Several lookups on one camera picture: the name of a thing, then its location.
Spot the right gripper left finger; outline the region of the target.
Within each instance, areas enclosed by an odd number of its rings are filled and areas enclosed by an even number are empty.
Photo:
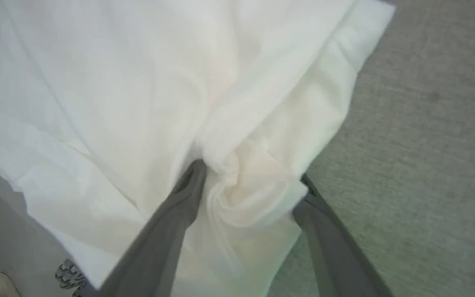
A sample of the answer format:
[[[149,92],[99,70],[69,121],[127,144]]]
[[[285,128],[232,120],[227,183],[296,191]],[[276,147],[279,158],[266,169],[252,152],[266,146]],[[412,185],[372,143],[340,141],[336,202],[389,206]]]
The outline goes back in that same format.
[[[190,164],[99,289],[100,297],[169,297],[183,239],[196,220],[207,176]]]

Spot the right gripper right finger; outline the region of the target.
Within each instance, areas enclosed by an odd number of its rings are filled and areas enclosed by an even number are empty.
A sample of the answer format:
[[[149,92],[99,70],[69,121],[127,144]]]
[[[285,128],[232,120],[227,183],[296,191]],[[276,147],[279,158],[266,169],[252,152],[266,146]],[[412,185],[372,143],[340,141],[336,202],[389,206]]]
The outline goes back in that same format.
[[[307,175],[293,218],[306,234],[321,297],[391,297],[389,287]]]

